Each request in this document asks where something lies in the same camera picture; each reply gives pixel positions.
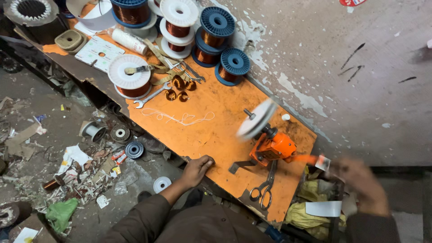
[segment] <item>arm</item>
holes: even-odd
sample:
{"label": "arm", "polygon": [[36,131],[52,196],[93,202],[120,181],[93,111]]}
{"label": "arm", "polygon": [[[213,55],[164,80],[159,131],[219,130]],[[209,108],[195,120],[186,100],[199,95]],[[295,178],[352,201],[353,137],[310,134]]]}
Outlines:
{"label": "arm", "polygon": [[358,213],[347,220],[348,242],[400,242],[385,191],[370,168],[360,160],[341,159],[330,171],[358,193]]}
{"label": "arm", "polygon": [[104,243],[151,243],[161,233],[174,203],[183,193],[199,185],[206,171],[214,164],[210,156],[191,160],[181,178],[159,194],[135,205],[100,241]]}

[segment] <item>wooden workbench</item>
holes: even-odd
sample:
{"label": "wooden workbench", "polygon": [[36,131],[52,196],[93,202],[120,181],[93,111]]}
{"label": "wooden workbench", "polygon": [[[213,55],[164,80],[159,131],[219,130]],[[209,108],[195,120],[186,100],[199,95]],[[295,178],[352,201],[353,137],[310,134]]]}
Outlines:
{"label": "wooden workbench", "polygon": [[[169,121],[168,118],[159,120],[157,115],[144,116],[142,112],[151,113],[151,111],[136,109],[137,104],[133,104],[133,100],[127,100],[117,94],[107,74],[75,59],[74,56],[68,55],[56,45],[41,46],[30,41],[18,30],[17,32],[70,75],[82,82],[90,82],[105,93],[121,106],[121,112],[178,155],[190,156],[192,159],[205,154],[212,156],[216,164],[209,169],[206,174],[207,177],[249,207],[258,216],[267,220],[276,228],[280,228],[302,176],[305,163],[292,162],[288,164],[283,161],[279,162],[274,185],[271,189],[273,194],[272,204],[267,211],[260,209],[258,201],[251,202],[249,200],[249,190],[259,186],[267,179],[268,170],[260,166],[254,166],[250,167],[250,171],[240,168],[235,175],[228,172],[228,168],[233,162],[249,160],[248,154],[254,145],[252,141],[240,141],[235,135],[240,124],[246,118],[243,109],[253,110],[268,98],[249,81],[245,79],[234,87],[224,86],[215,78],[214,68],[200,67],[195,64],[191,57],[185,59],[185,62],[198,74],[206,78],[206,82],[197,83],[195,91],[188,91],[190,100],[187,102],[180,102],[178,99],[170,102],[161,93],[161,95],[156,96],[144,106],[144,108],[156,109],[174,116],[176,119],[181,119],[184,113],[195,116],[195,118],[187,120],[185,123],[204,118],[209,112],[214,113],[214,119],[212,120],[183,126],[173,120]],[[133,54],[115,43],[108,35],[98,36],[124,49],[126,54]],[[150,92],[152,93],[158,88],[159,86],[153,87]],[[310,154],[316,134],[292,116],[289,121],[283,121],[281,116],[286,113],[282,107],[278,106],[275,115],[270,120],[270,124],[291,137],[297,145],[298,154]]]}

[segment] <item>hand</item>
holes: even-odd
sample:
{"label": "hand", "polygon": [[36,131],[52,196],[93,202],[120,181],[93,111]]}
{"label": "hand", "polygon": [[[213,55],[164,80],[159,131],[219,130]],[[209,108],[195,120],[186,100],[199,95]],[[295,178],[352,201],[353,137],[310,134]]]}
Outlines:
{"label": "hand", "polygon": [[371,169],[361,160],[333,160],[330,173],[345,180],[358,193],[359,212],[389,216],[387,196]]}
{"label": "hand", "polygon": [[179,180],[182,181],[187,189],[196,187],[201,183],[207,170],[213,164],[215,164],[215,160],[208,155],[204,155],[196,160],[191,160],[187,163]]}

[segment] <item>copper coil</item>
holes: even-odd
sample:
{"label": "copper coil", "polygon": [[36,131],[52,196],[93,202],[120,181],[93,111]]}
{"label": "copper coil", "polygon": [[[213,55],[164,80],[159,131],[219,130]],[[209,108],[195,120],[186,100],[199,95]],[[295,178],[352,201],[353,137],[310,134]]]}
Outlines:
{"label": "copper coil", "polygon": [[201,38],[203,39],[204,43],[211,47],[218,47],[222,45],[223,41],[225,40],[225,38],[214,37],[204,30],[201,32]]}
{"label": "copper coil", "polygon": [[165,91],[165,97],[166,97],[167,100],[173,101],[173,100],[175,100],[175,98],[177,98],[177,95],[175,94],[174,90],[166,90]]}
{"label": "copper coil", "polygon": [[237,75],[230,74],[227,70],[225,70],[225,68],[223,68],[222,65],[219,66],[218,72],[219,72],[220,77],[223,80],[228,81],[228,82],[232,82],[233,83],[238,78]]}
{"label": "copper coil", "polygon": [[209,54],[205,54],[198,47],[195,48],[195,57],[197,57],[198,61],[205,64],[214,64],[219,61],[219,55],[212,56]]}
{"label": "copper coil", "polygon": [[45,191],[47,191],[47,192],[51,192],[51,191],[53,191],[54,189],[56,189],[56,188],[58,188],[58,187],[60,187],[60,186],[62,186],[62,185],[64,185],[64,181],[63,181],[63,179],[62,179],[59,175],[57,175],[57,176],[55,176],[54,179],[52,179],[51,181],[49,181],[49,182],[43,184],[43,185],[42,185],[42,188],[43,188]]}
{"label": "copper coil", "polygon": [[186,102],[188,100],[188,96],[185,91],[181,91],[180,93],[178,93],[177,97],[178,100],[180,100],[181,102]]}
{"label": "copper coil", "polygon": [[189,34],[189,31],[191,29],[191,27],[178,27],[175,26],[173,24],[171,24],[170,22],[166,22],[166,30],[168,31],[168,33],[170,33],[172,36],[175,37],[185,37]]}
{"label": "copper coil", "polygon": [[174,44],[171,44],[171,43],[169,43],[168,42],[168,46],[169,46],[169,48],[171,49],[171,50],[173,50],[173,51],[182,51],[182,50],[184,50],[185,48],[186,48],[186,46],[178,46],[178,45],[174,45]]}
{"label": "copper coil", "polygon": [[145,94],[149,90],[149,88],[150,88],[150,82],[147,82],[142,87],[139,87],[138,89],[134,89],[134,90],[123,89],[117,86],[117,89],[121,94],[129,97],[139,97]]}
{"label": "copper coil", "polygon": [[119,20],[127,24],[141,24],[148,20],[150,17],[150,9],[147,2],[141,7],[135,9],[121,8],[113,4],[112,9],[114,11],[114,14],[119,18]]}
{"label": "copper coil", "polygon": [[179,75],[175,75],[172,78],[172,85],[174,85],[178,90],[183,90],[186,87],[184,80]]}
{"label": "copper coil", "polygon": [[186,89],[189,91],[194,91],[197,89],[197,83],[195,81],[189,80],[186,82]]}

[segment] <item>open-end wrench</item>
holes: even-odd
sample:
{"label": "open-end wrench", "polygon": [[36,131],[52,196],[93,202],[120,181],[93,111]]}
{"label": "open-end wrench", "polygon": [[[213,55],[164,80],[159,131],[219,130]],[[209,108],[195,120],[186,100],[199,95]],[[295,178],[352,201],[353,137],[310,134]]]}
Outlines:
{"label": "open-end wrench", "polygon": [[181,64],[183,64],[187,70],[191,71],[191,73],[197,78],[197,79],[202,79],[204,82],[206,81],[206,79],[203,76],[198,75],[189,65],[187,65],[184,61],[181,62]]}
{"label": "open-end wrench", "polygon": [[151,95],[147,96],[147,98],[145,98],[143,100],[140,100],[140,99],[134,100],[134,103],[139,103],[139,105],[136,108],[137,109],[141,109],[147,101],[151,100],[153,97],[155,97],[156,95],[158,95],[160,92],[162,92],[164,90],[170,90],[170,89],[172,89],[172,87],[168,87],[168,83],[169,82],[165,82],[160,89],[156,90]]}
{"label": "open-end wrench", "polygon": [[[183,67],[181,66],[181,64],[177,65],[176,68],[180,69],[181,71],[184,71]],[[186,71],[184,72],[184,74],[186,76],[188,76],[192,81],[197,81],[199,84],[201,84],[200,79],[197,78],[192,78]]]}

